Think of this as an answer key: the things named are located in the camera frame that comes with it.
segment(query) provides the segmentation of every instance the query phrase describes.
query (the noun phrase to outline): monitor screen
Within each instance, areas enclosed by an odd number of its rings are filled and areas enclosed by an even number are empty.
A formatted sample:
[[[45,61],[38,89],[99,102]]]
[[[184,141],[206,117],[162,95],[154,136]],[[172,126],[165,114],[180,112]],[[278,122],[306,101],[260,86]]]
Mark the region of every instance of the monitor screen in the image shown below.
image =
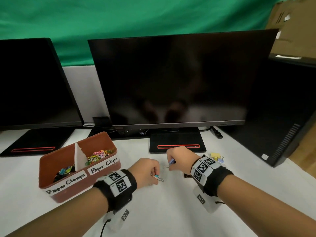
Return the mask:
[[[113,125],[241,124],[277,30],[89,40]]]
[[[0,40],[0,130],[82,125],[49,38]]]

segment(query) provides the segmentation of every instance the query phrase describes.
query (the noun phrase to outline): computer tower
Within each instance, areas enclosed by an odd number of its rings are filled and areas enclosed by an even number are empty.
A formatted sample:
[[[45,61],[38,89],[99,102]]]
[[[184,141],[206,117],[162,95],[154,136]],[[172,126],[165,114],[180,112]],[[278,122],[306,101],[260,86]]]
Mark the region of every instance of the computer tower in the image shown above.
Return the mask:
[[[316,120],[316,59],[271,54],[253,86],[246,123],[221,126],[275,167],[289,157]]]

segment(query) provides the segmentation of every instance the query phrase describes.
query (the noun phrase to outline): red container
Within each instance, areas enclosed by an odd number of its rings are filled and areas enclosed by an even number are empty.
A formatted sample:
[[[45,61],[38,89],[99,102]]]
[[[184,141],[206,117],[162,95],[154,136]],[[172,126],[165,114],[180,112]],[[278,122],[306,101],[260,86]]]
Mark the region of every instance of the red container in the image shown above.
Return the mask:
[[[117,149],[106,132],[101,132],[77,142],[83,153],[89,157],[100,150],[112,150],[111,155],[68,175],[55,183],[54,177],[62,168],[72,166],[75,162],[75,144],[71,144],[39,160],[39,187],[57,203],[80,193],[92,186],[96,180],[121,168]]]

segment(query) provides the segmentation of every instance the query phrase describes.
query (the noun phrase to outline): wristband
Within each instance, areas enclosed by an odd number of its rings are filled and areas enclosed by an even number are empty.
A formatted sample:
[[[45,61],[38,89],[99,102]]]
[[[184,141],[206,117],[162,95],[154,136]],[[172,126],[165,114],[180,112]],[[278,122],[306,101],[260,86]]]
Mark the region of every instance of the wristband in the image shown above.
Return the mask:
[[[98,178],[93,187],[107,198],[108,212],[115,214],[132,200],[137,183],[128,170],[119,170]]]
[[[203,193],[217,196],[218,186],[233,173],[211,158],[202,157],[192,165],[191,175]]]

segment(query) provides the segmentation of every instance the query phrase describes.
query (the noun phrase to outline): green backdrop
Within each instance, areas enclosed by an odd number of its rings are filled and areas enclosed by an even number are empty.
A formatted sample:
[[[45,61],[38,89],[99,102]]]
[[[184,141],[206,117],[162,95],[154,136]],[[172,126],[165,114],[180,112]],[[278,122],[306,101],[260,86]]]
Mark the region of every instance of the green backdrop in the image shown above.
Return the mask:
[[[263,29],[279,0],[1,0],[0,38],[50,37],[63,66],[88,39]]]

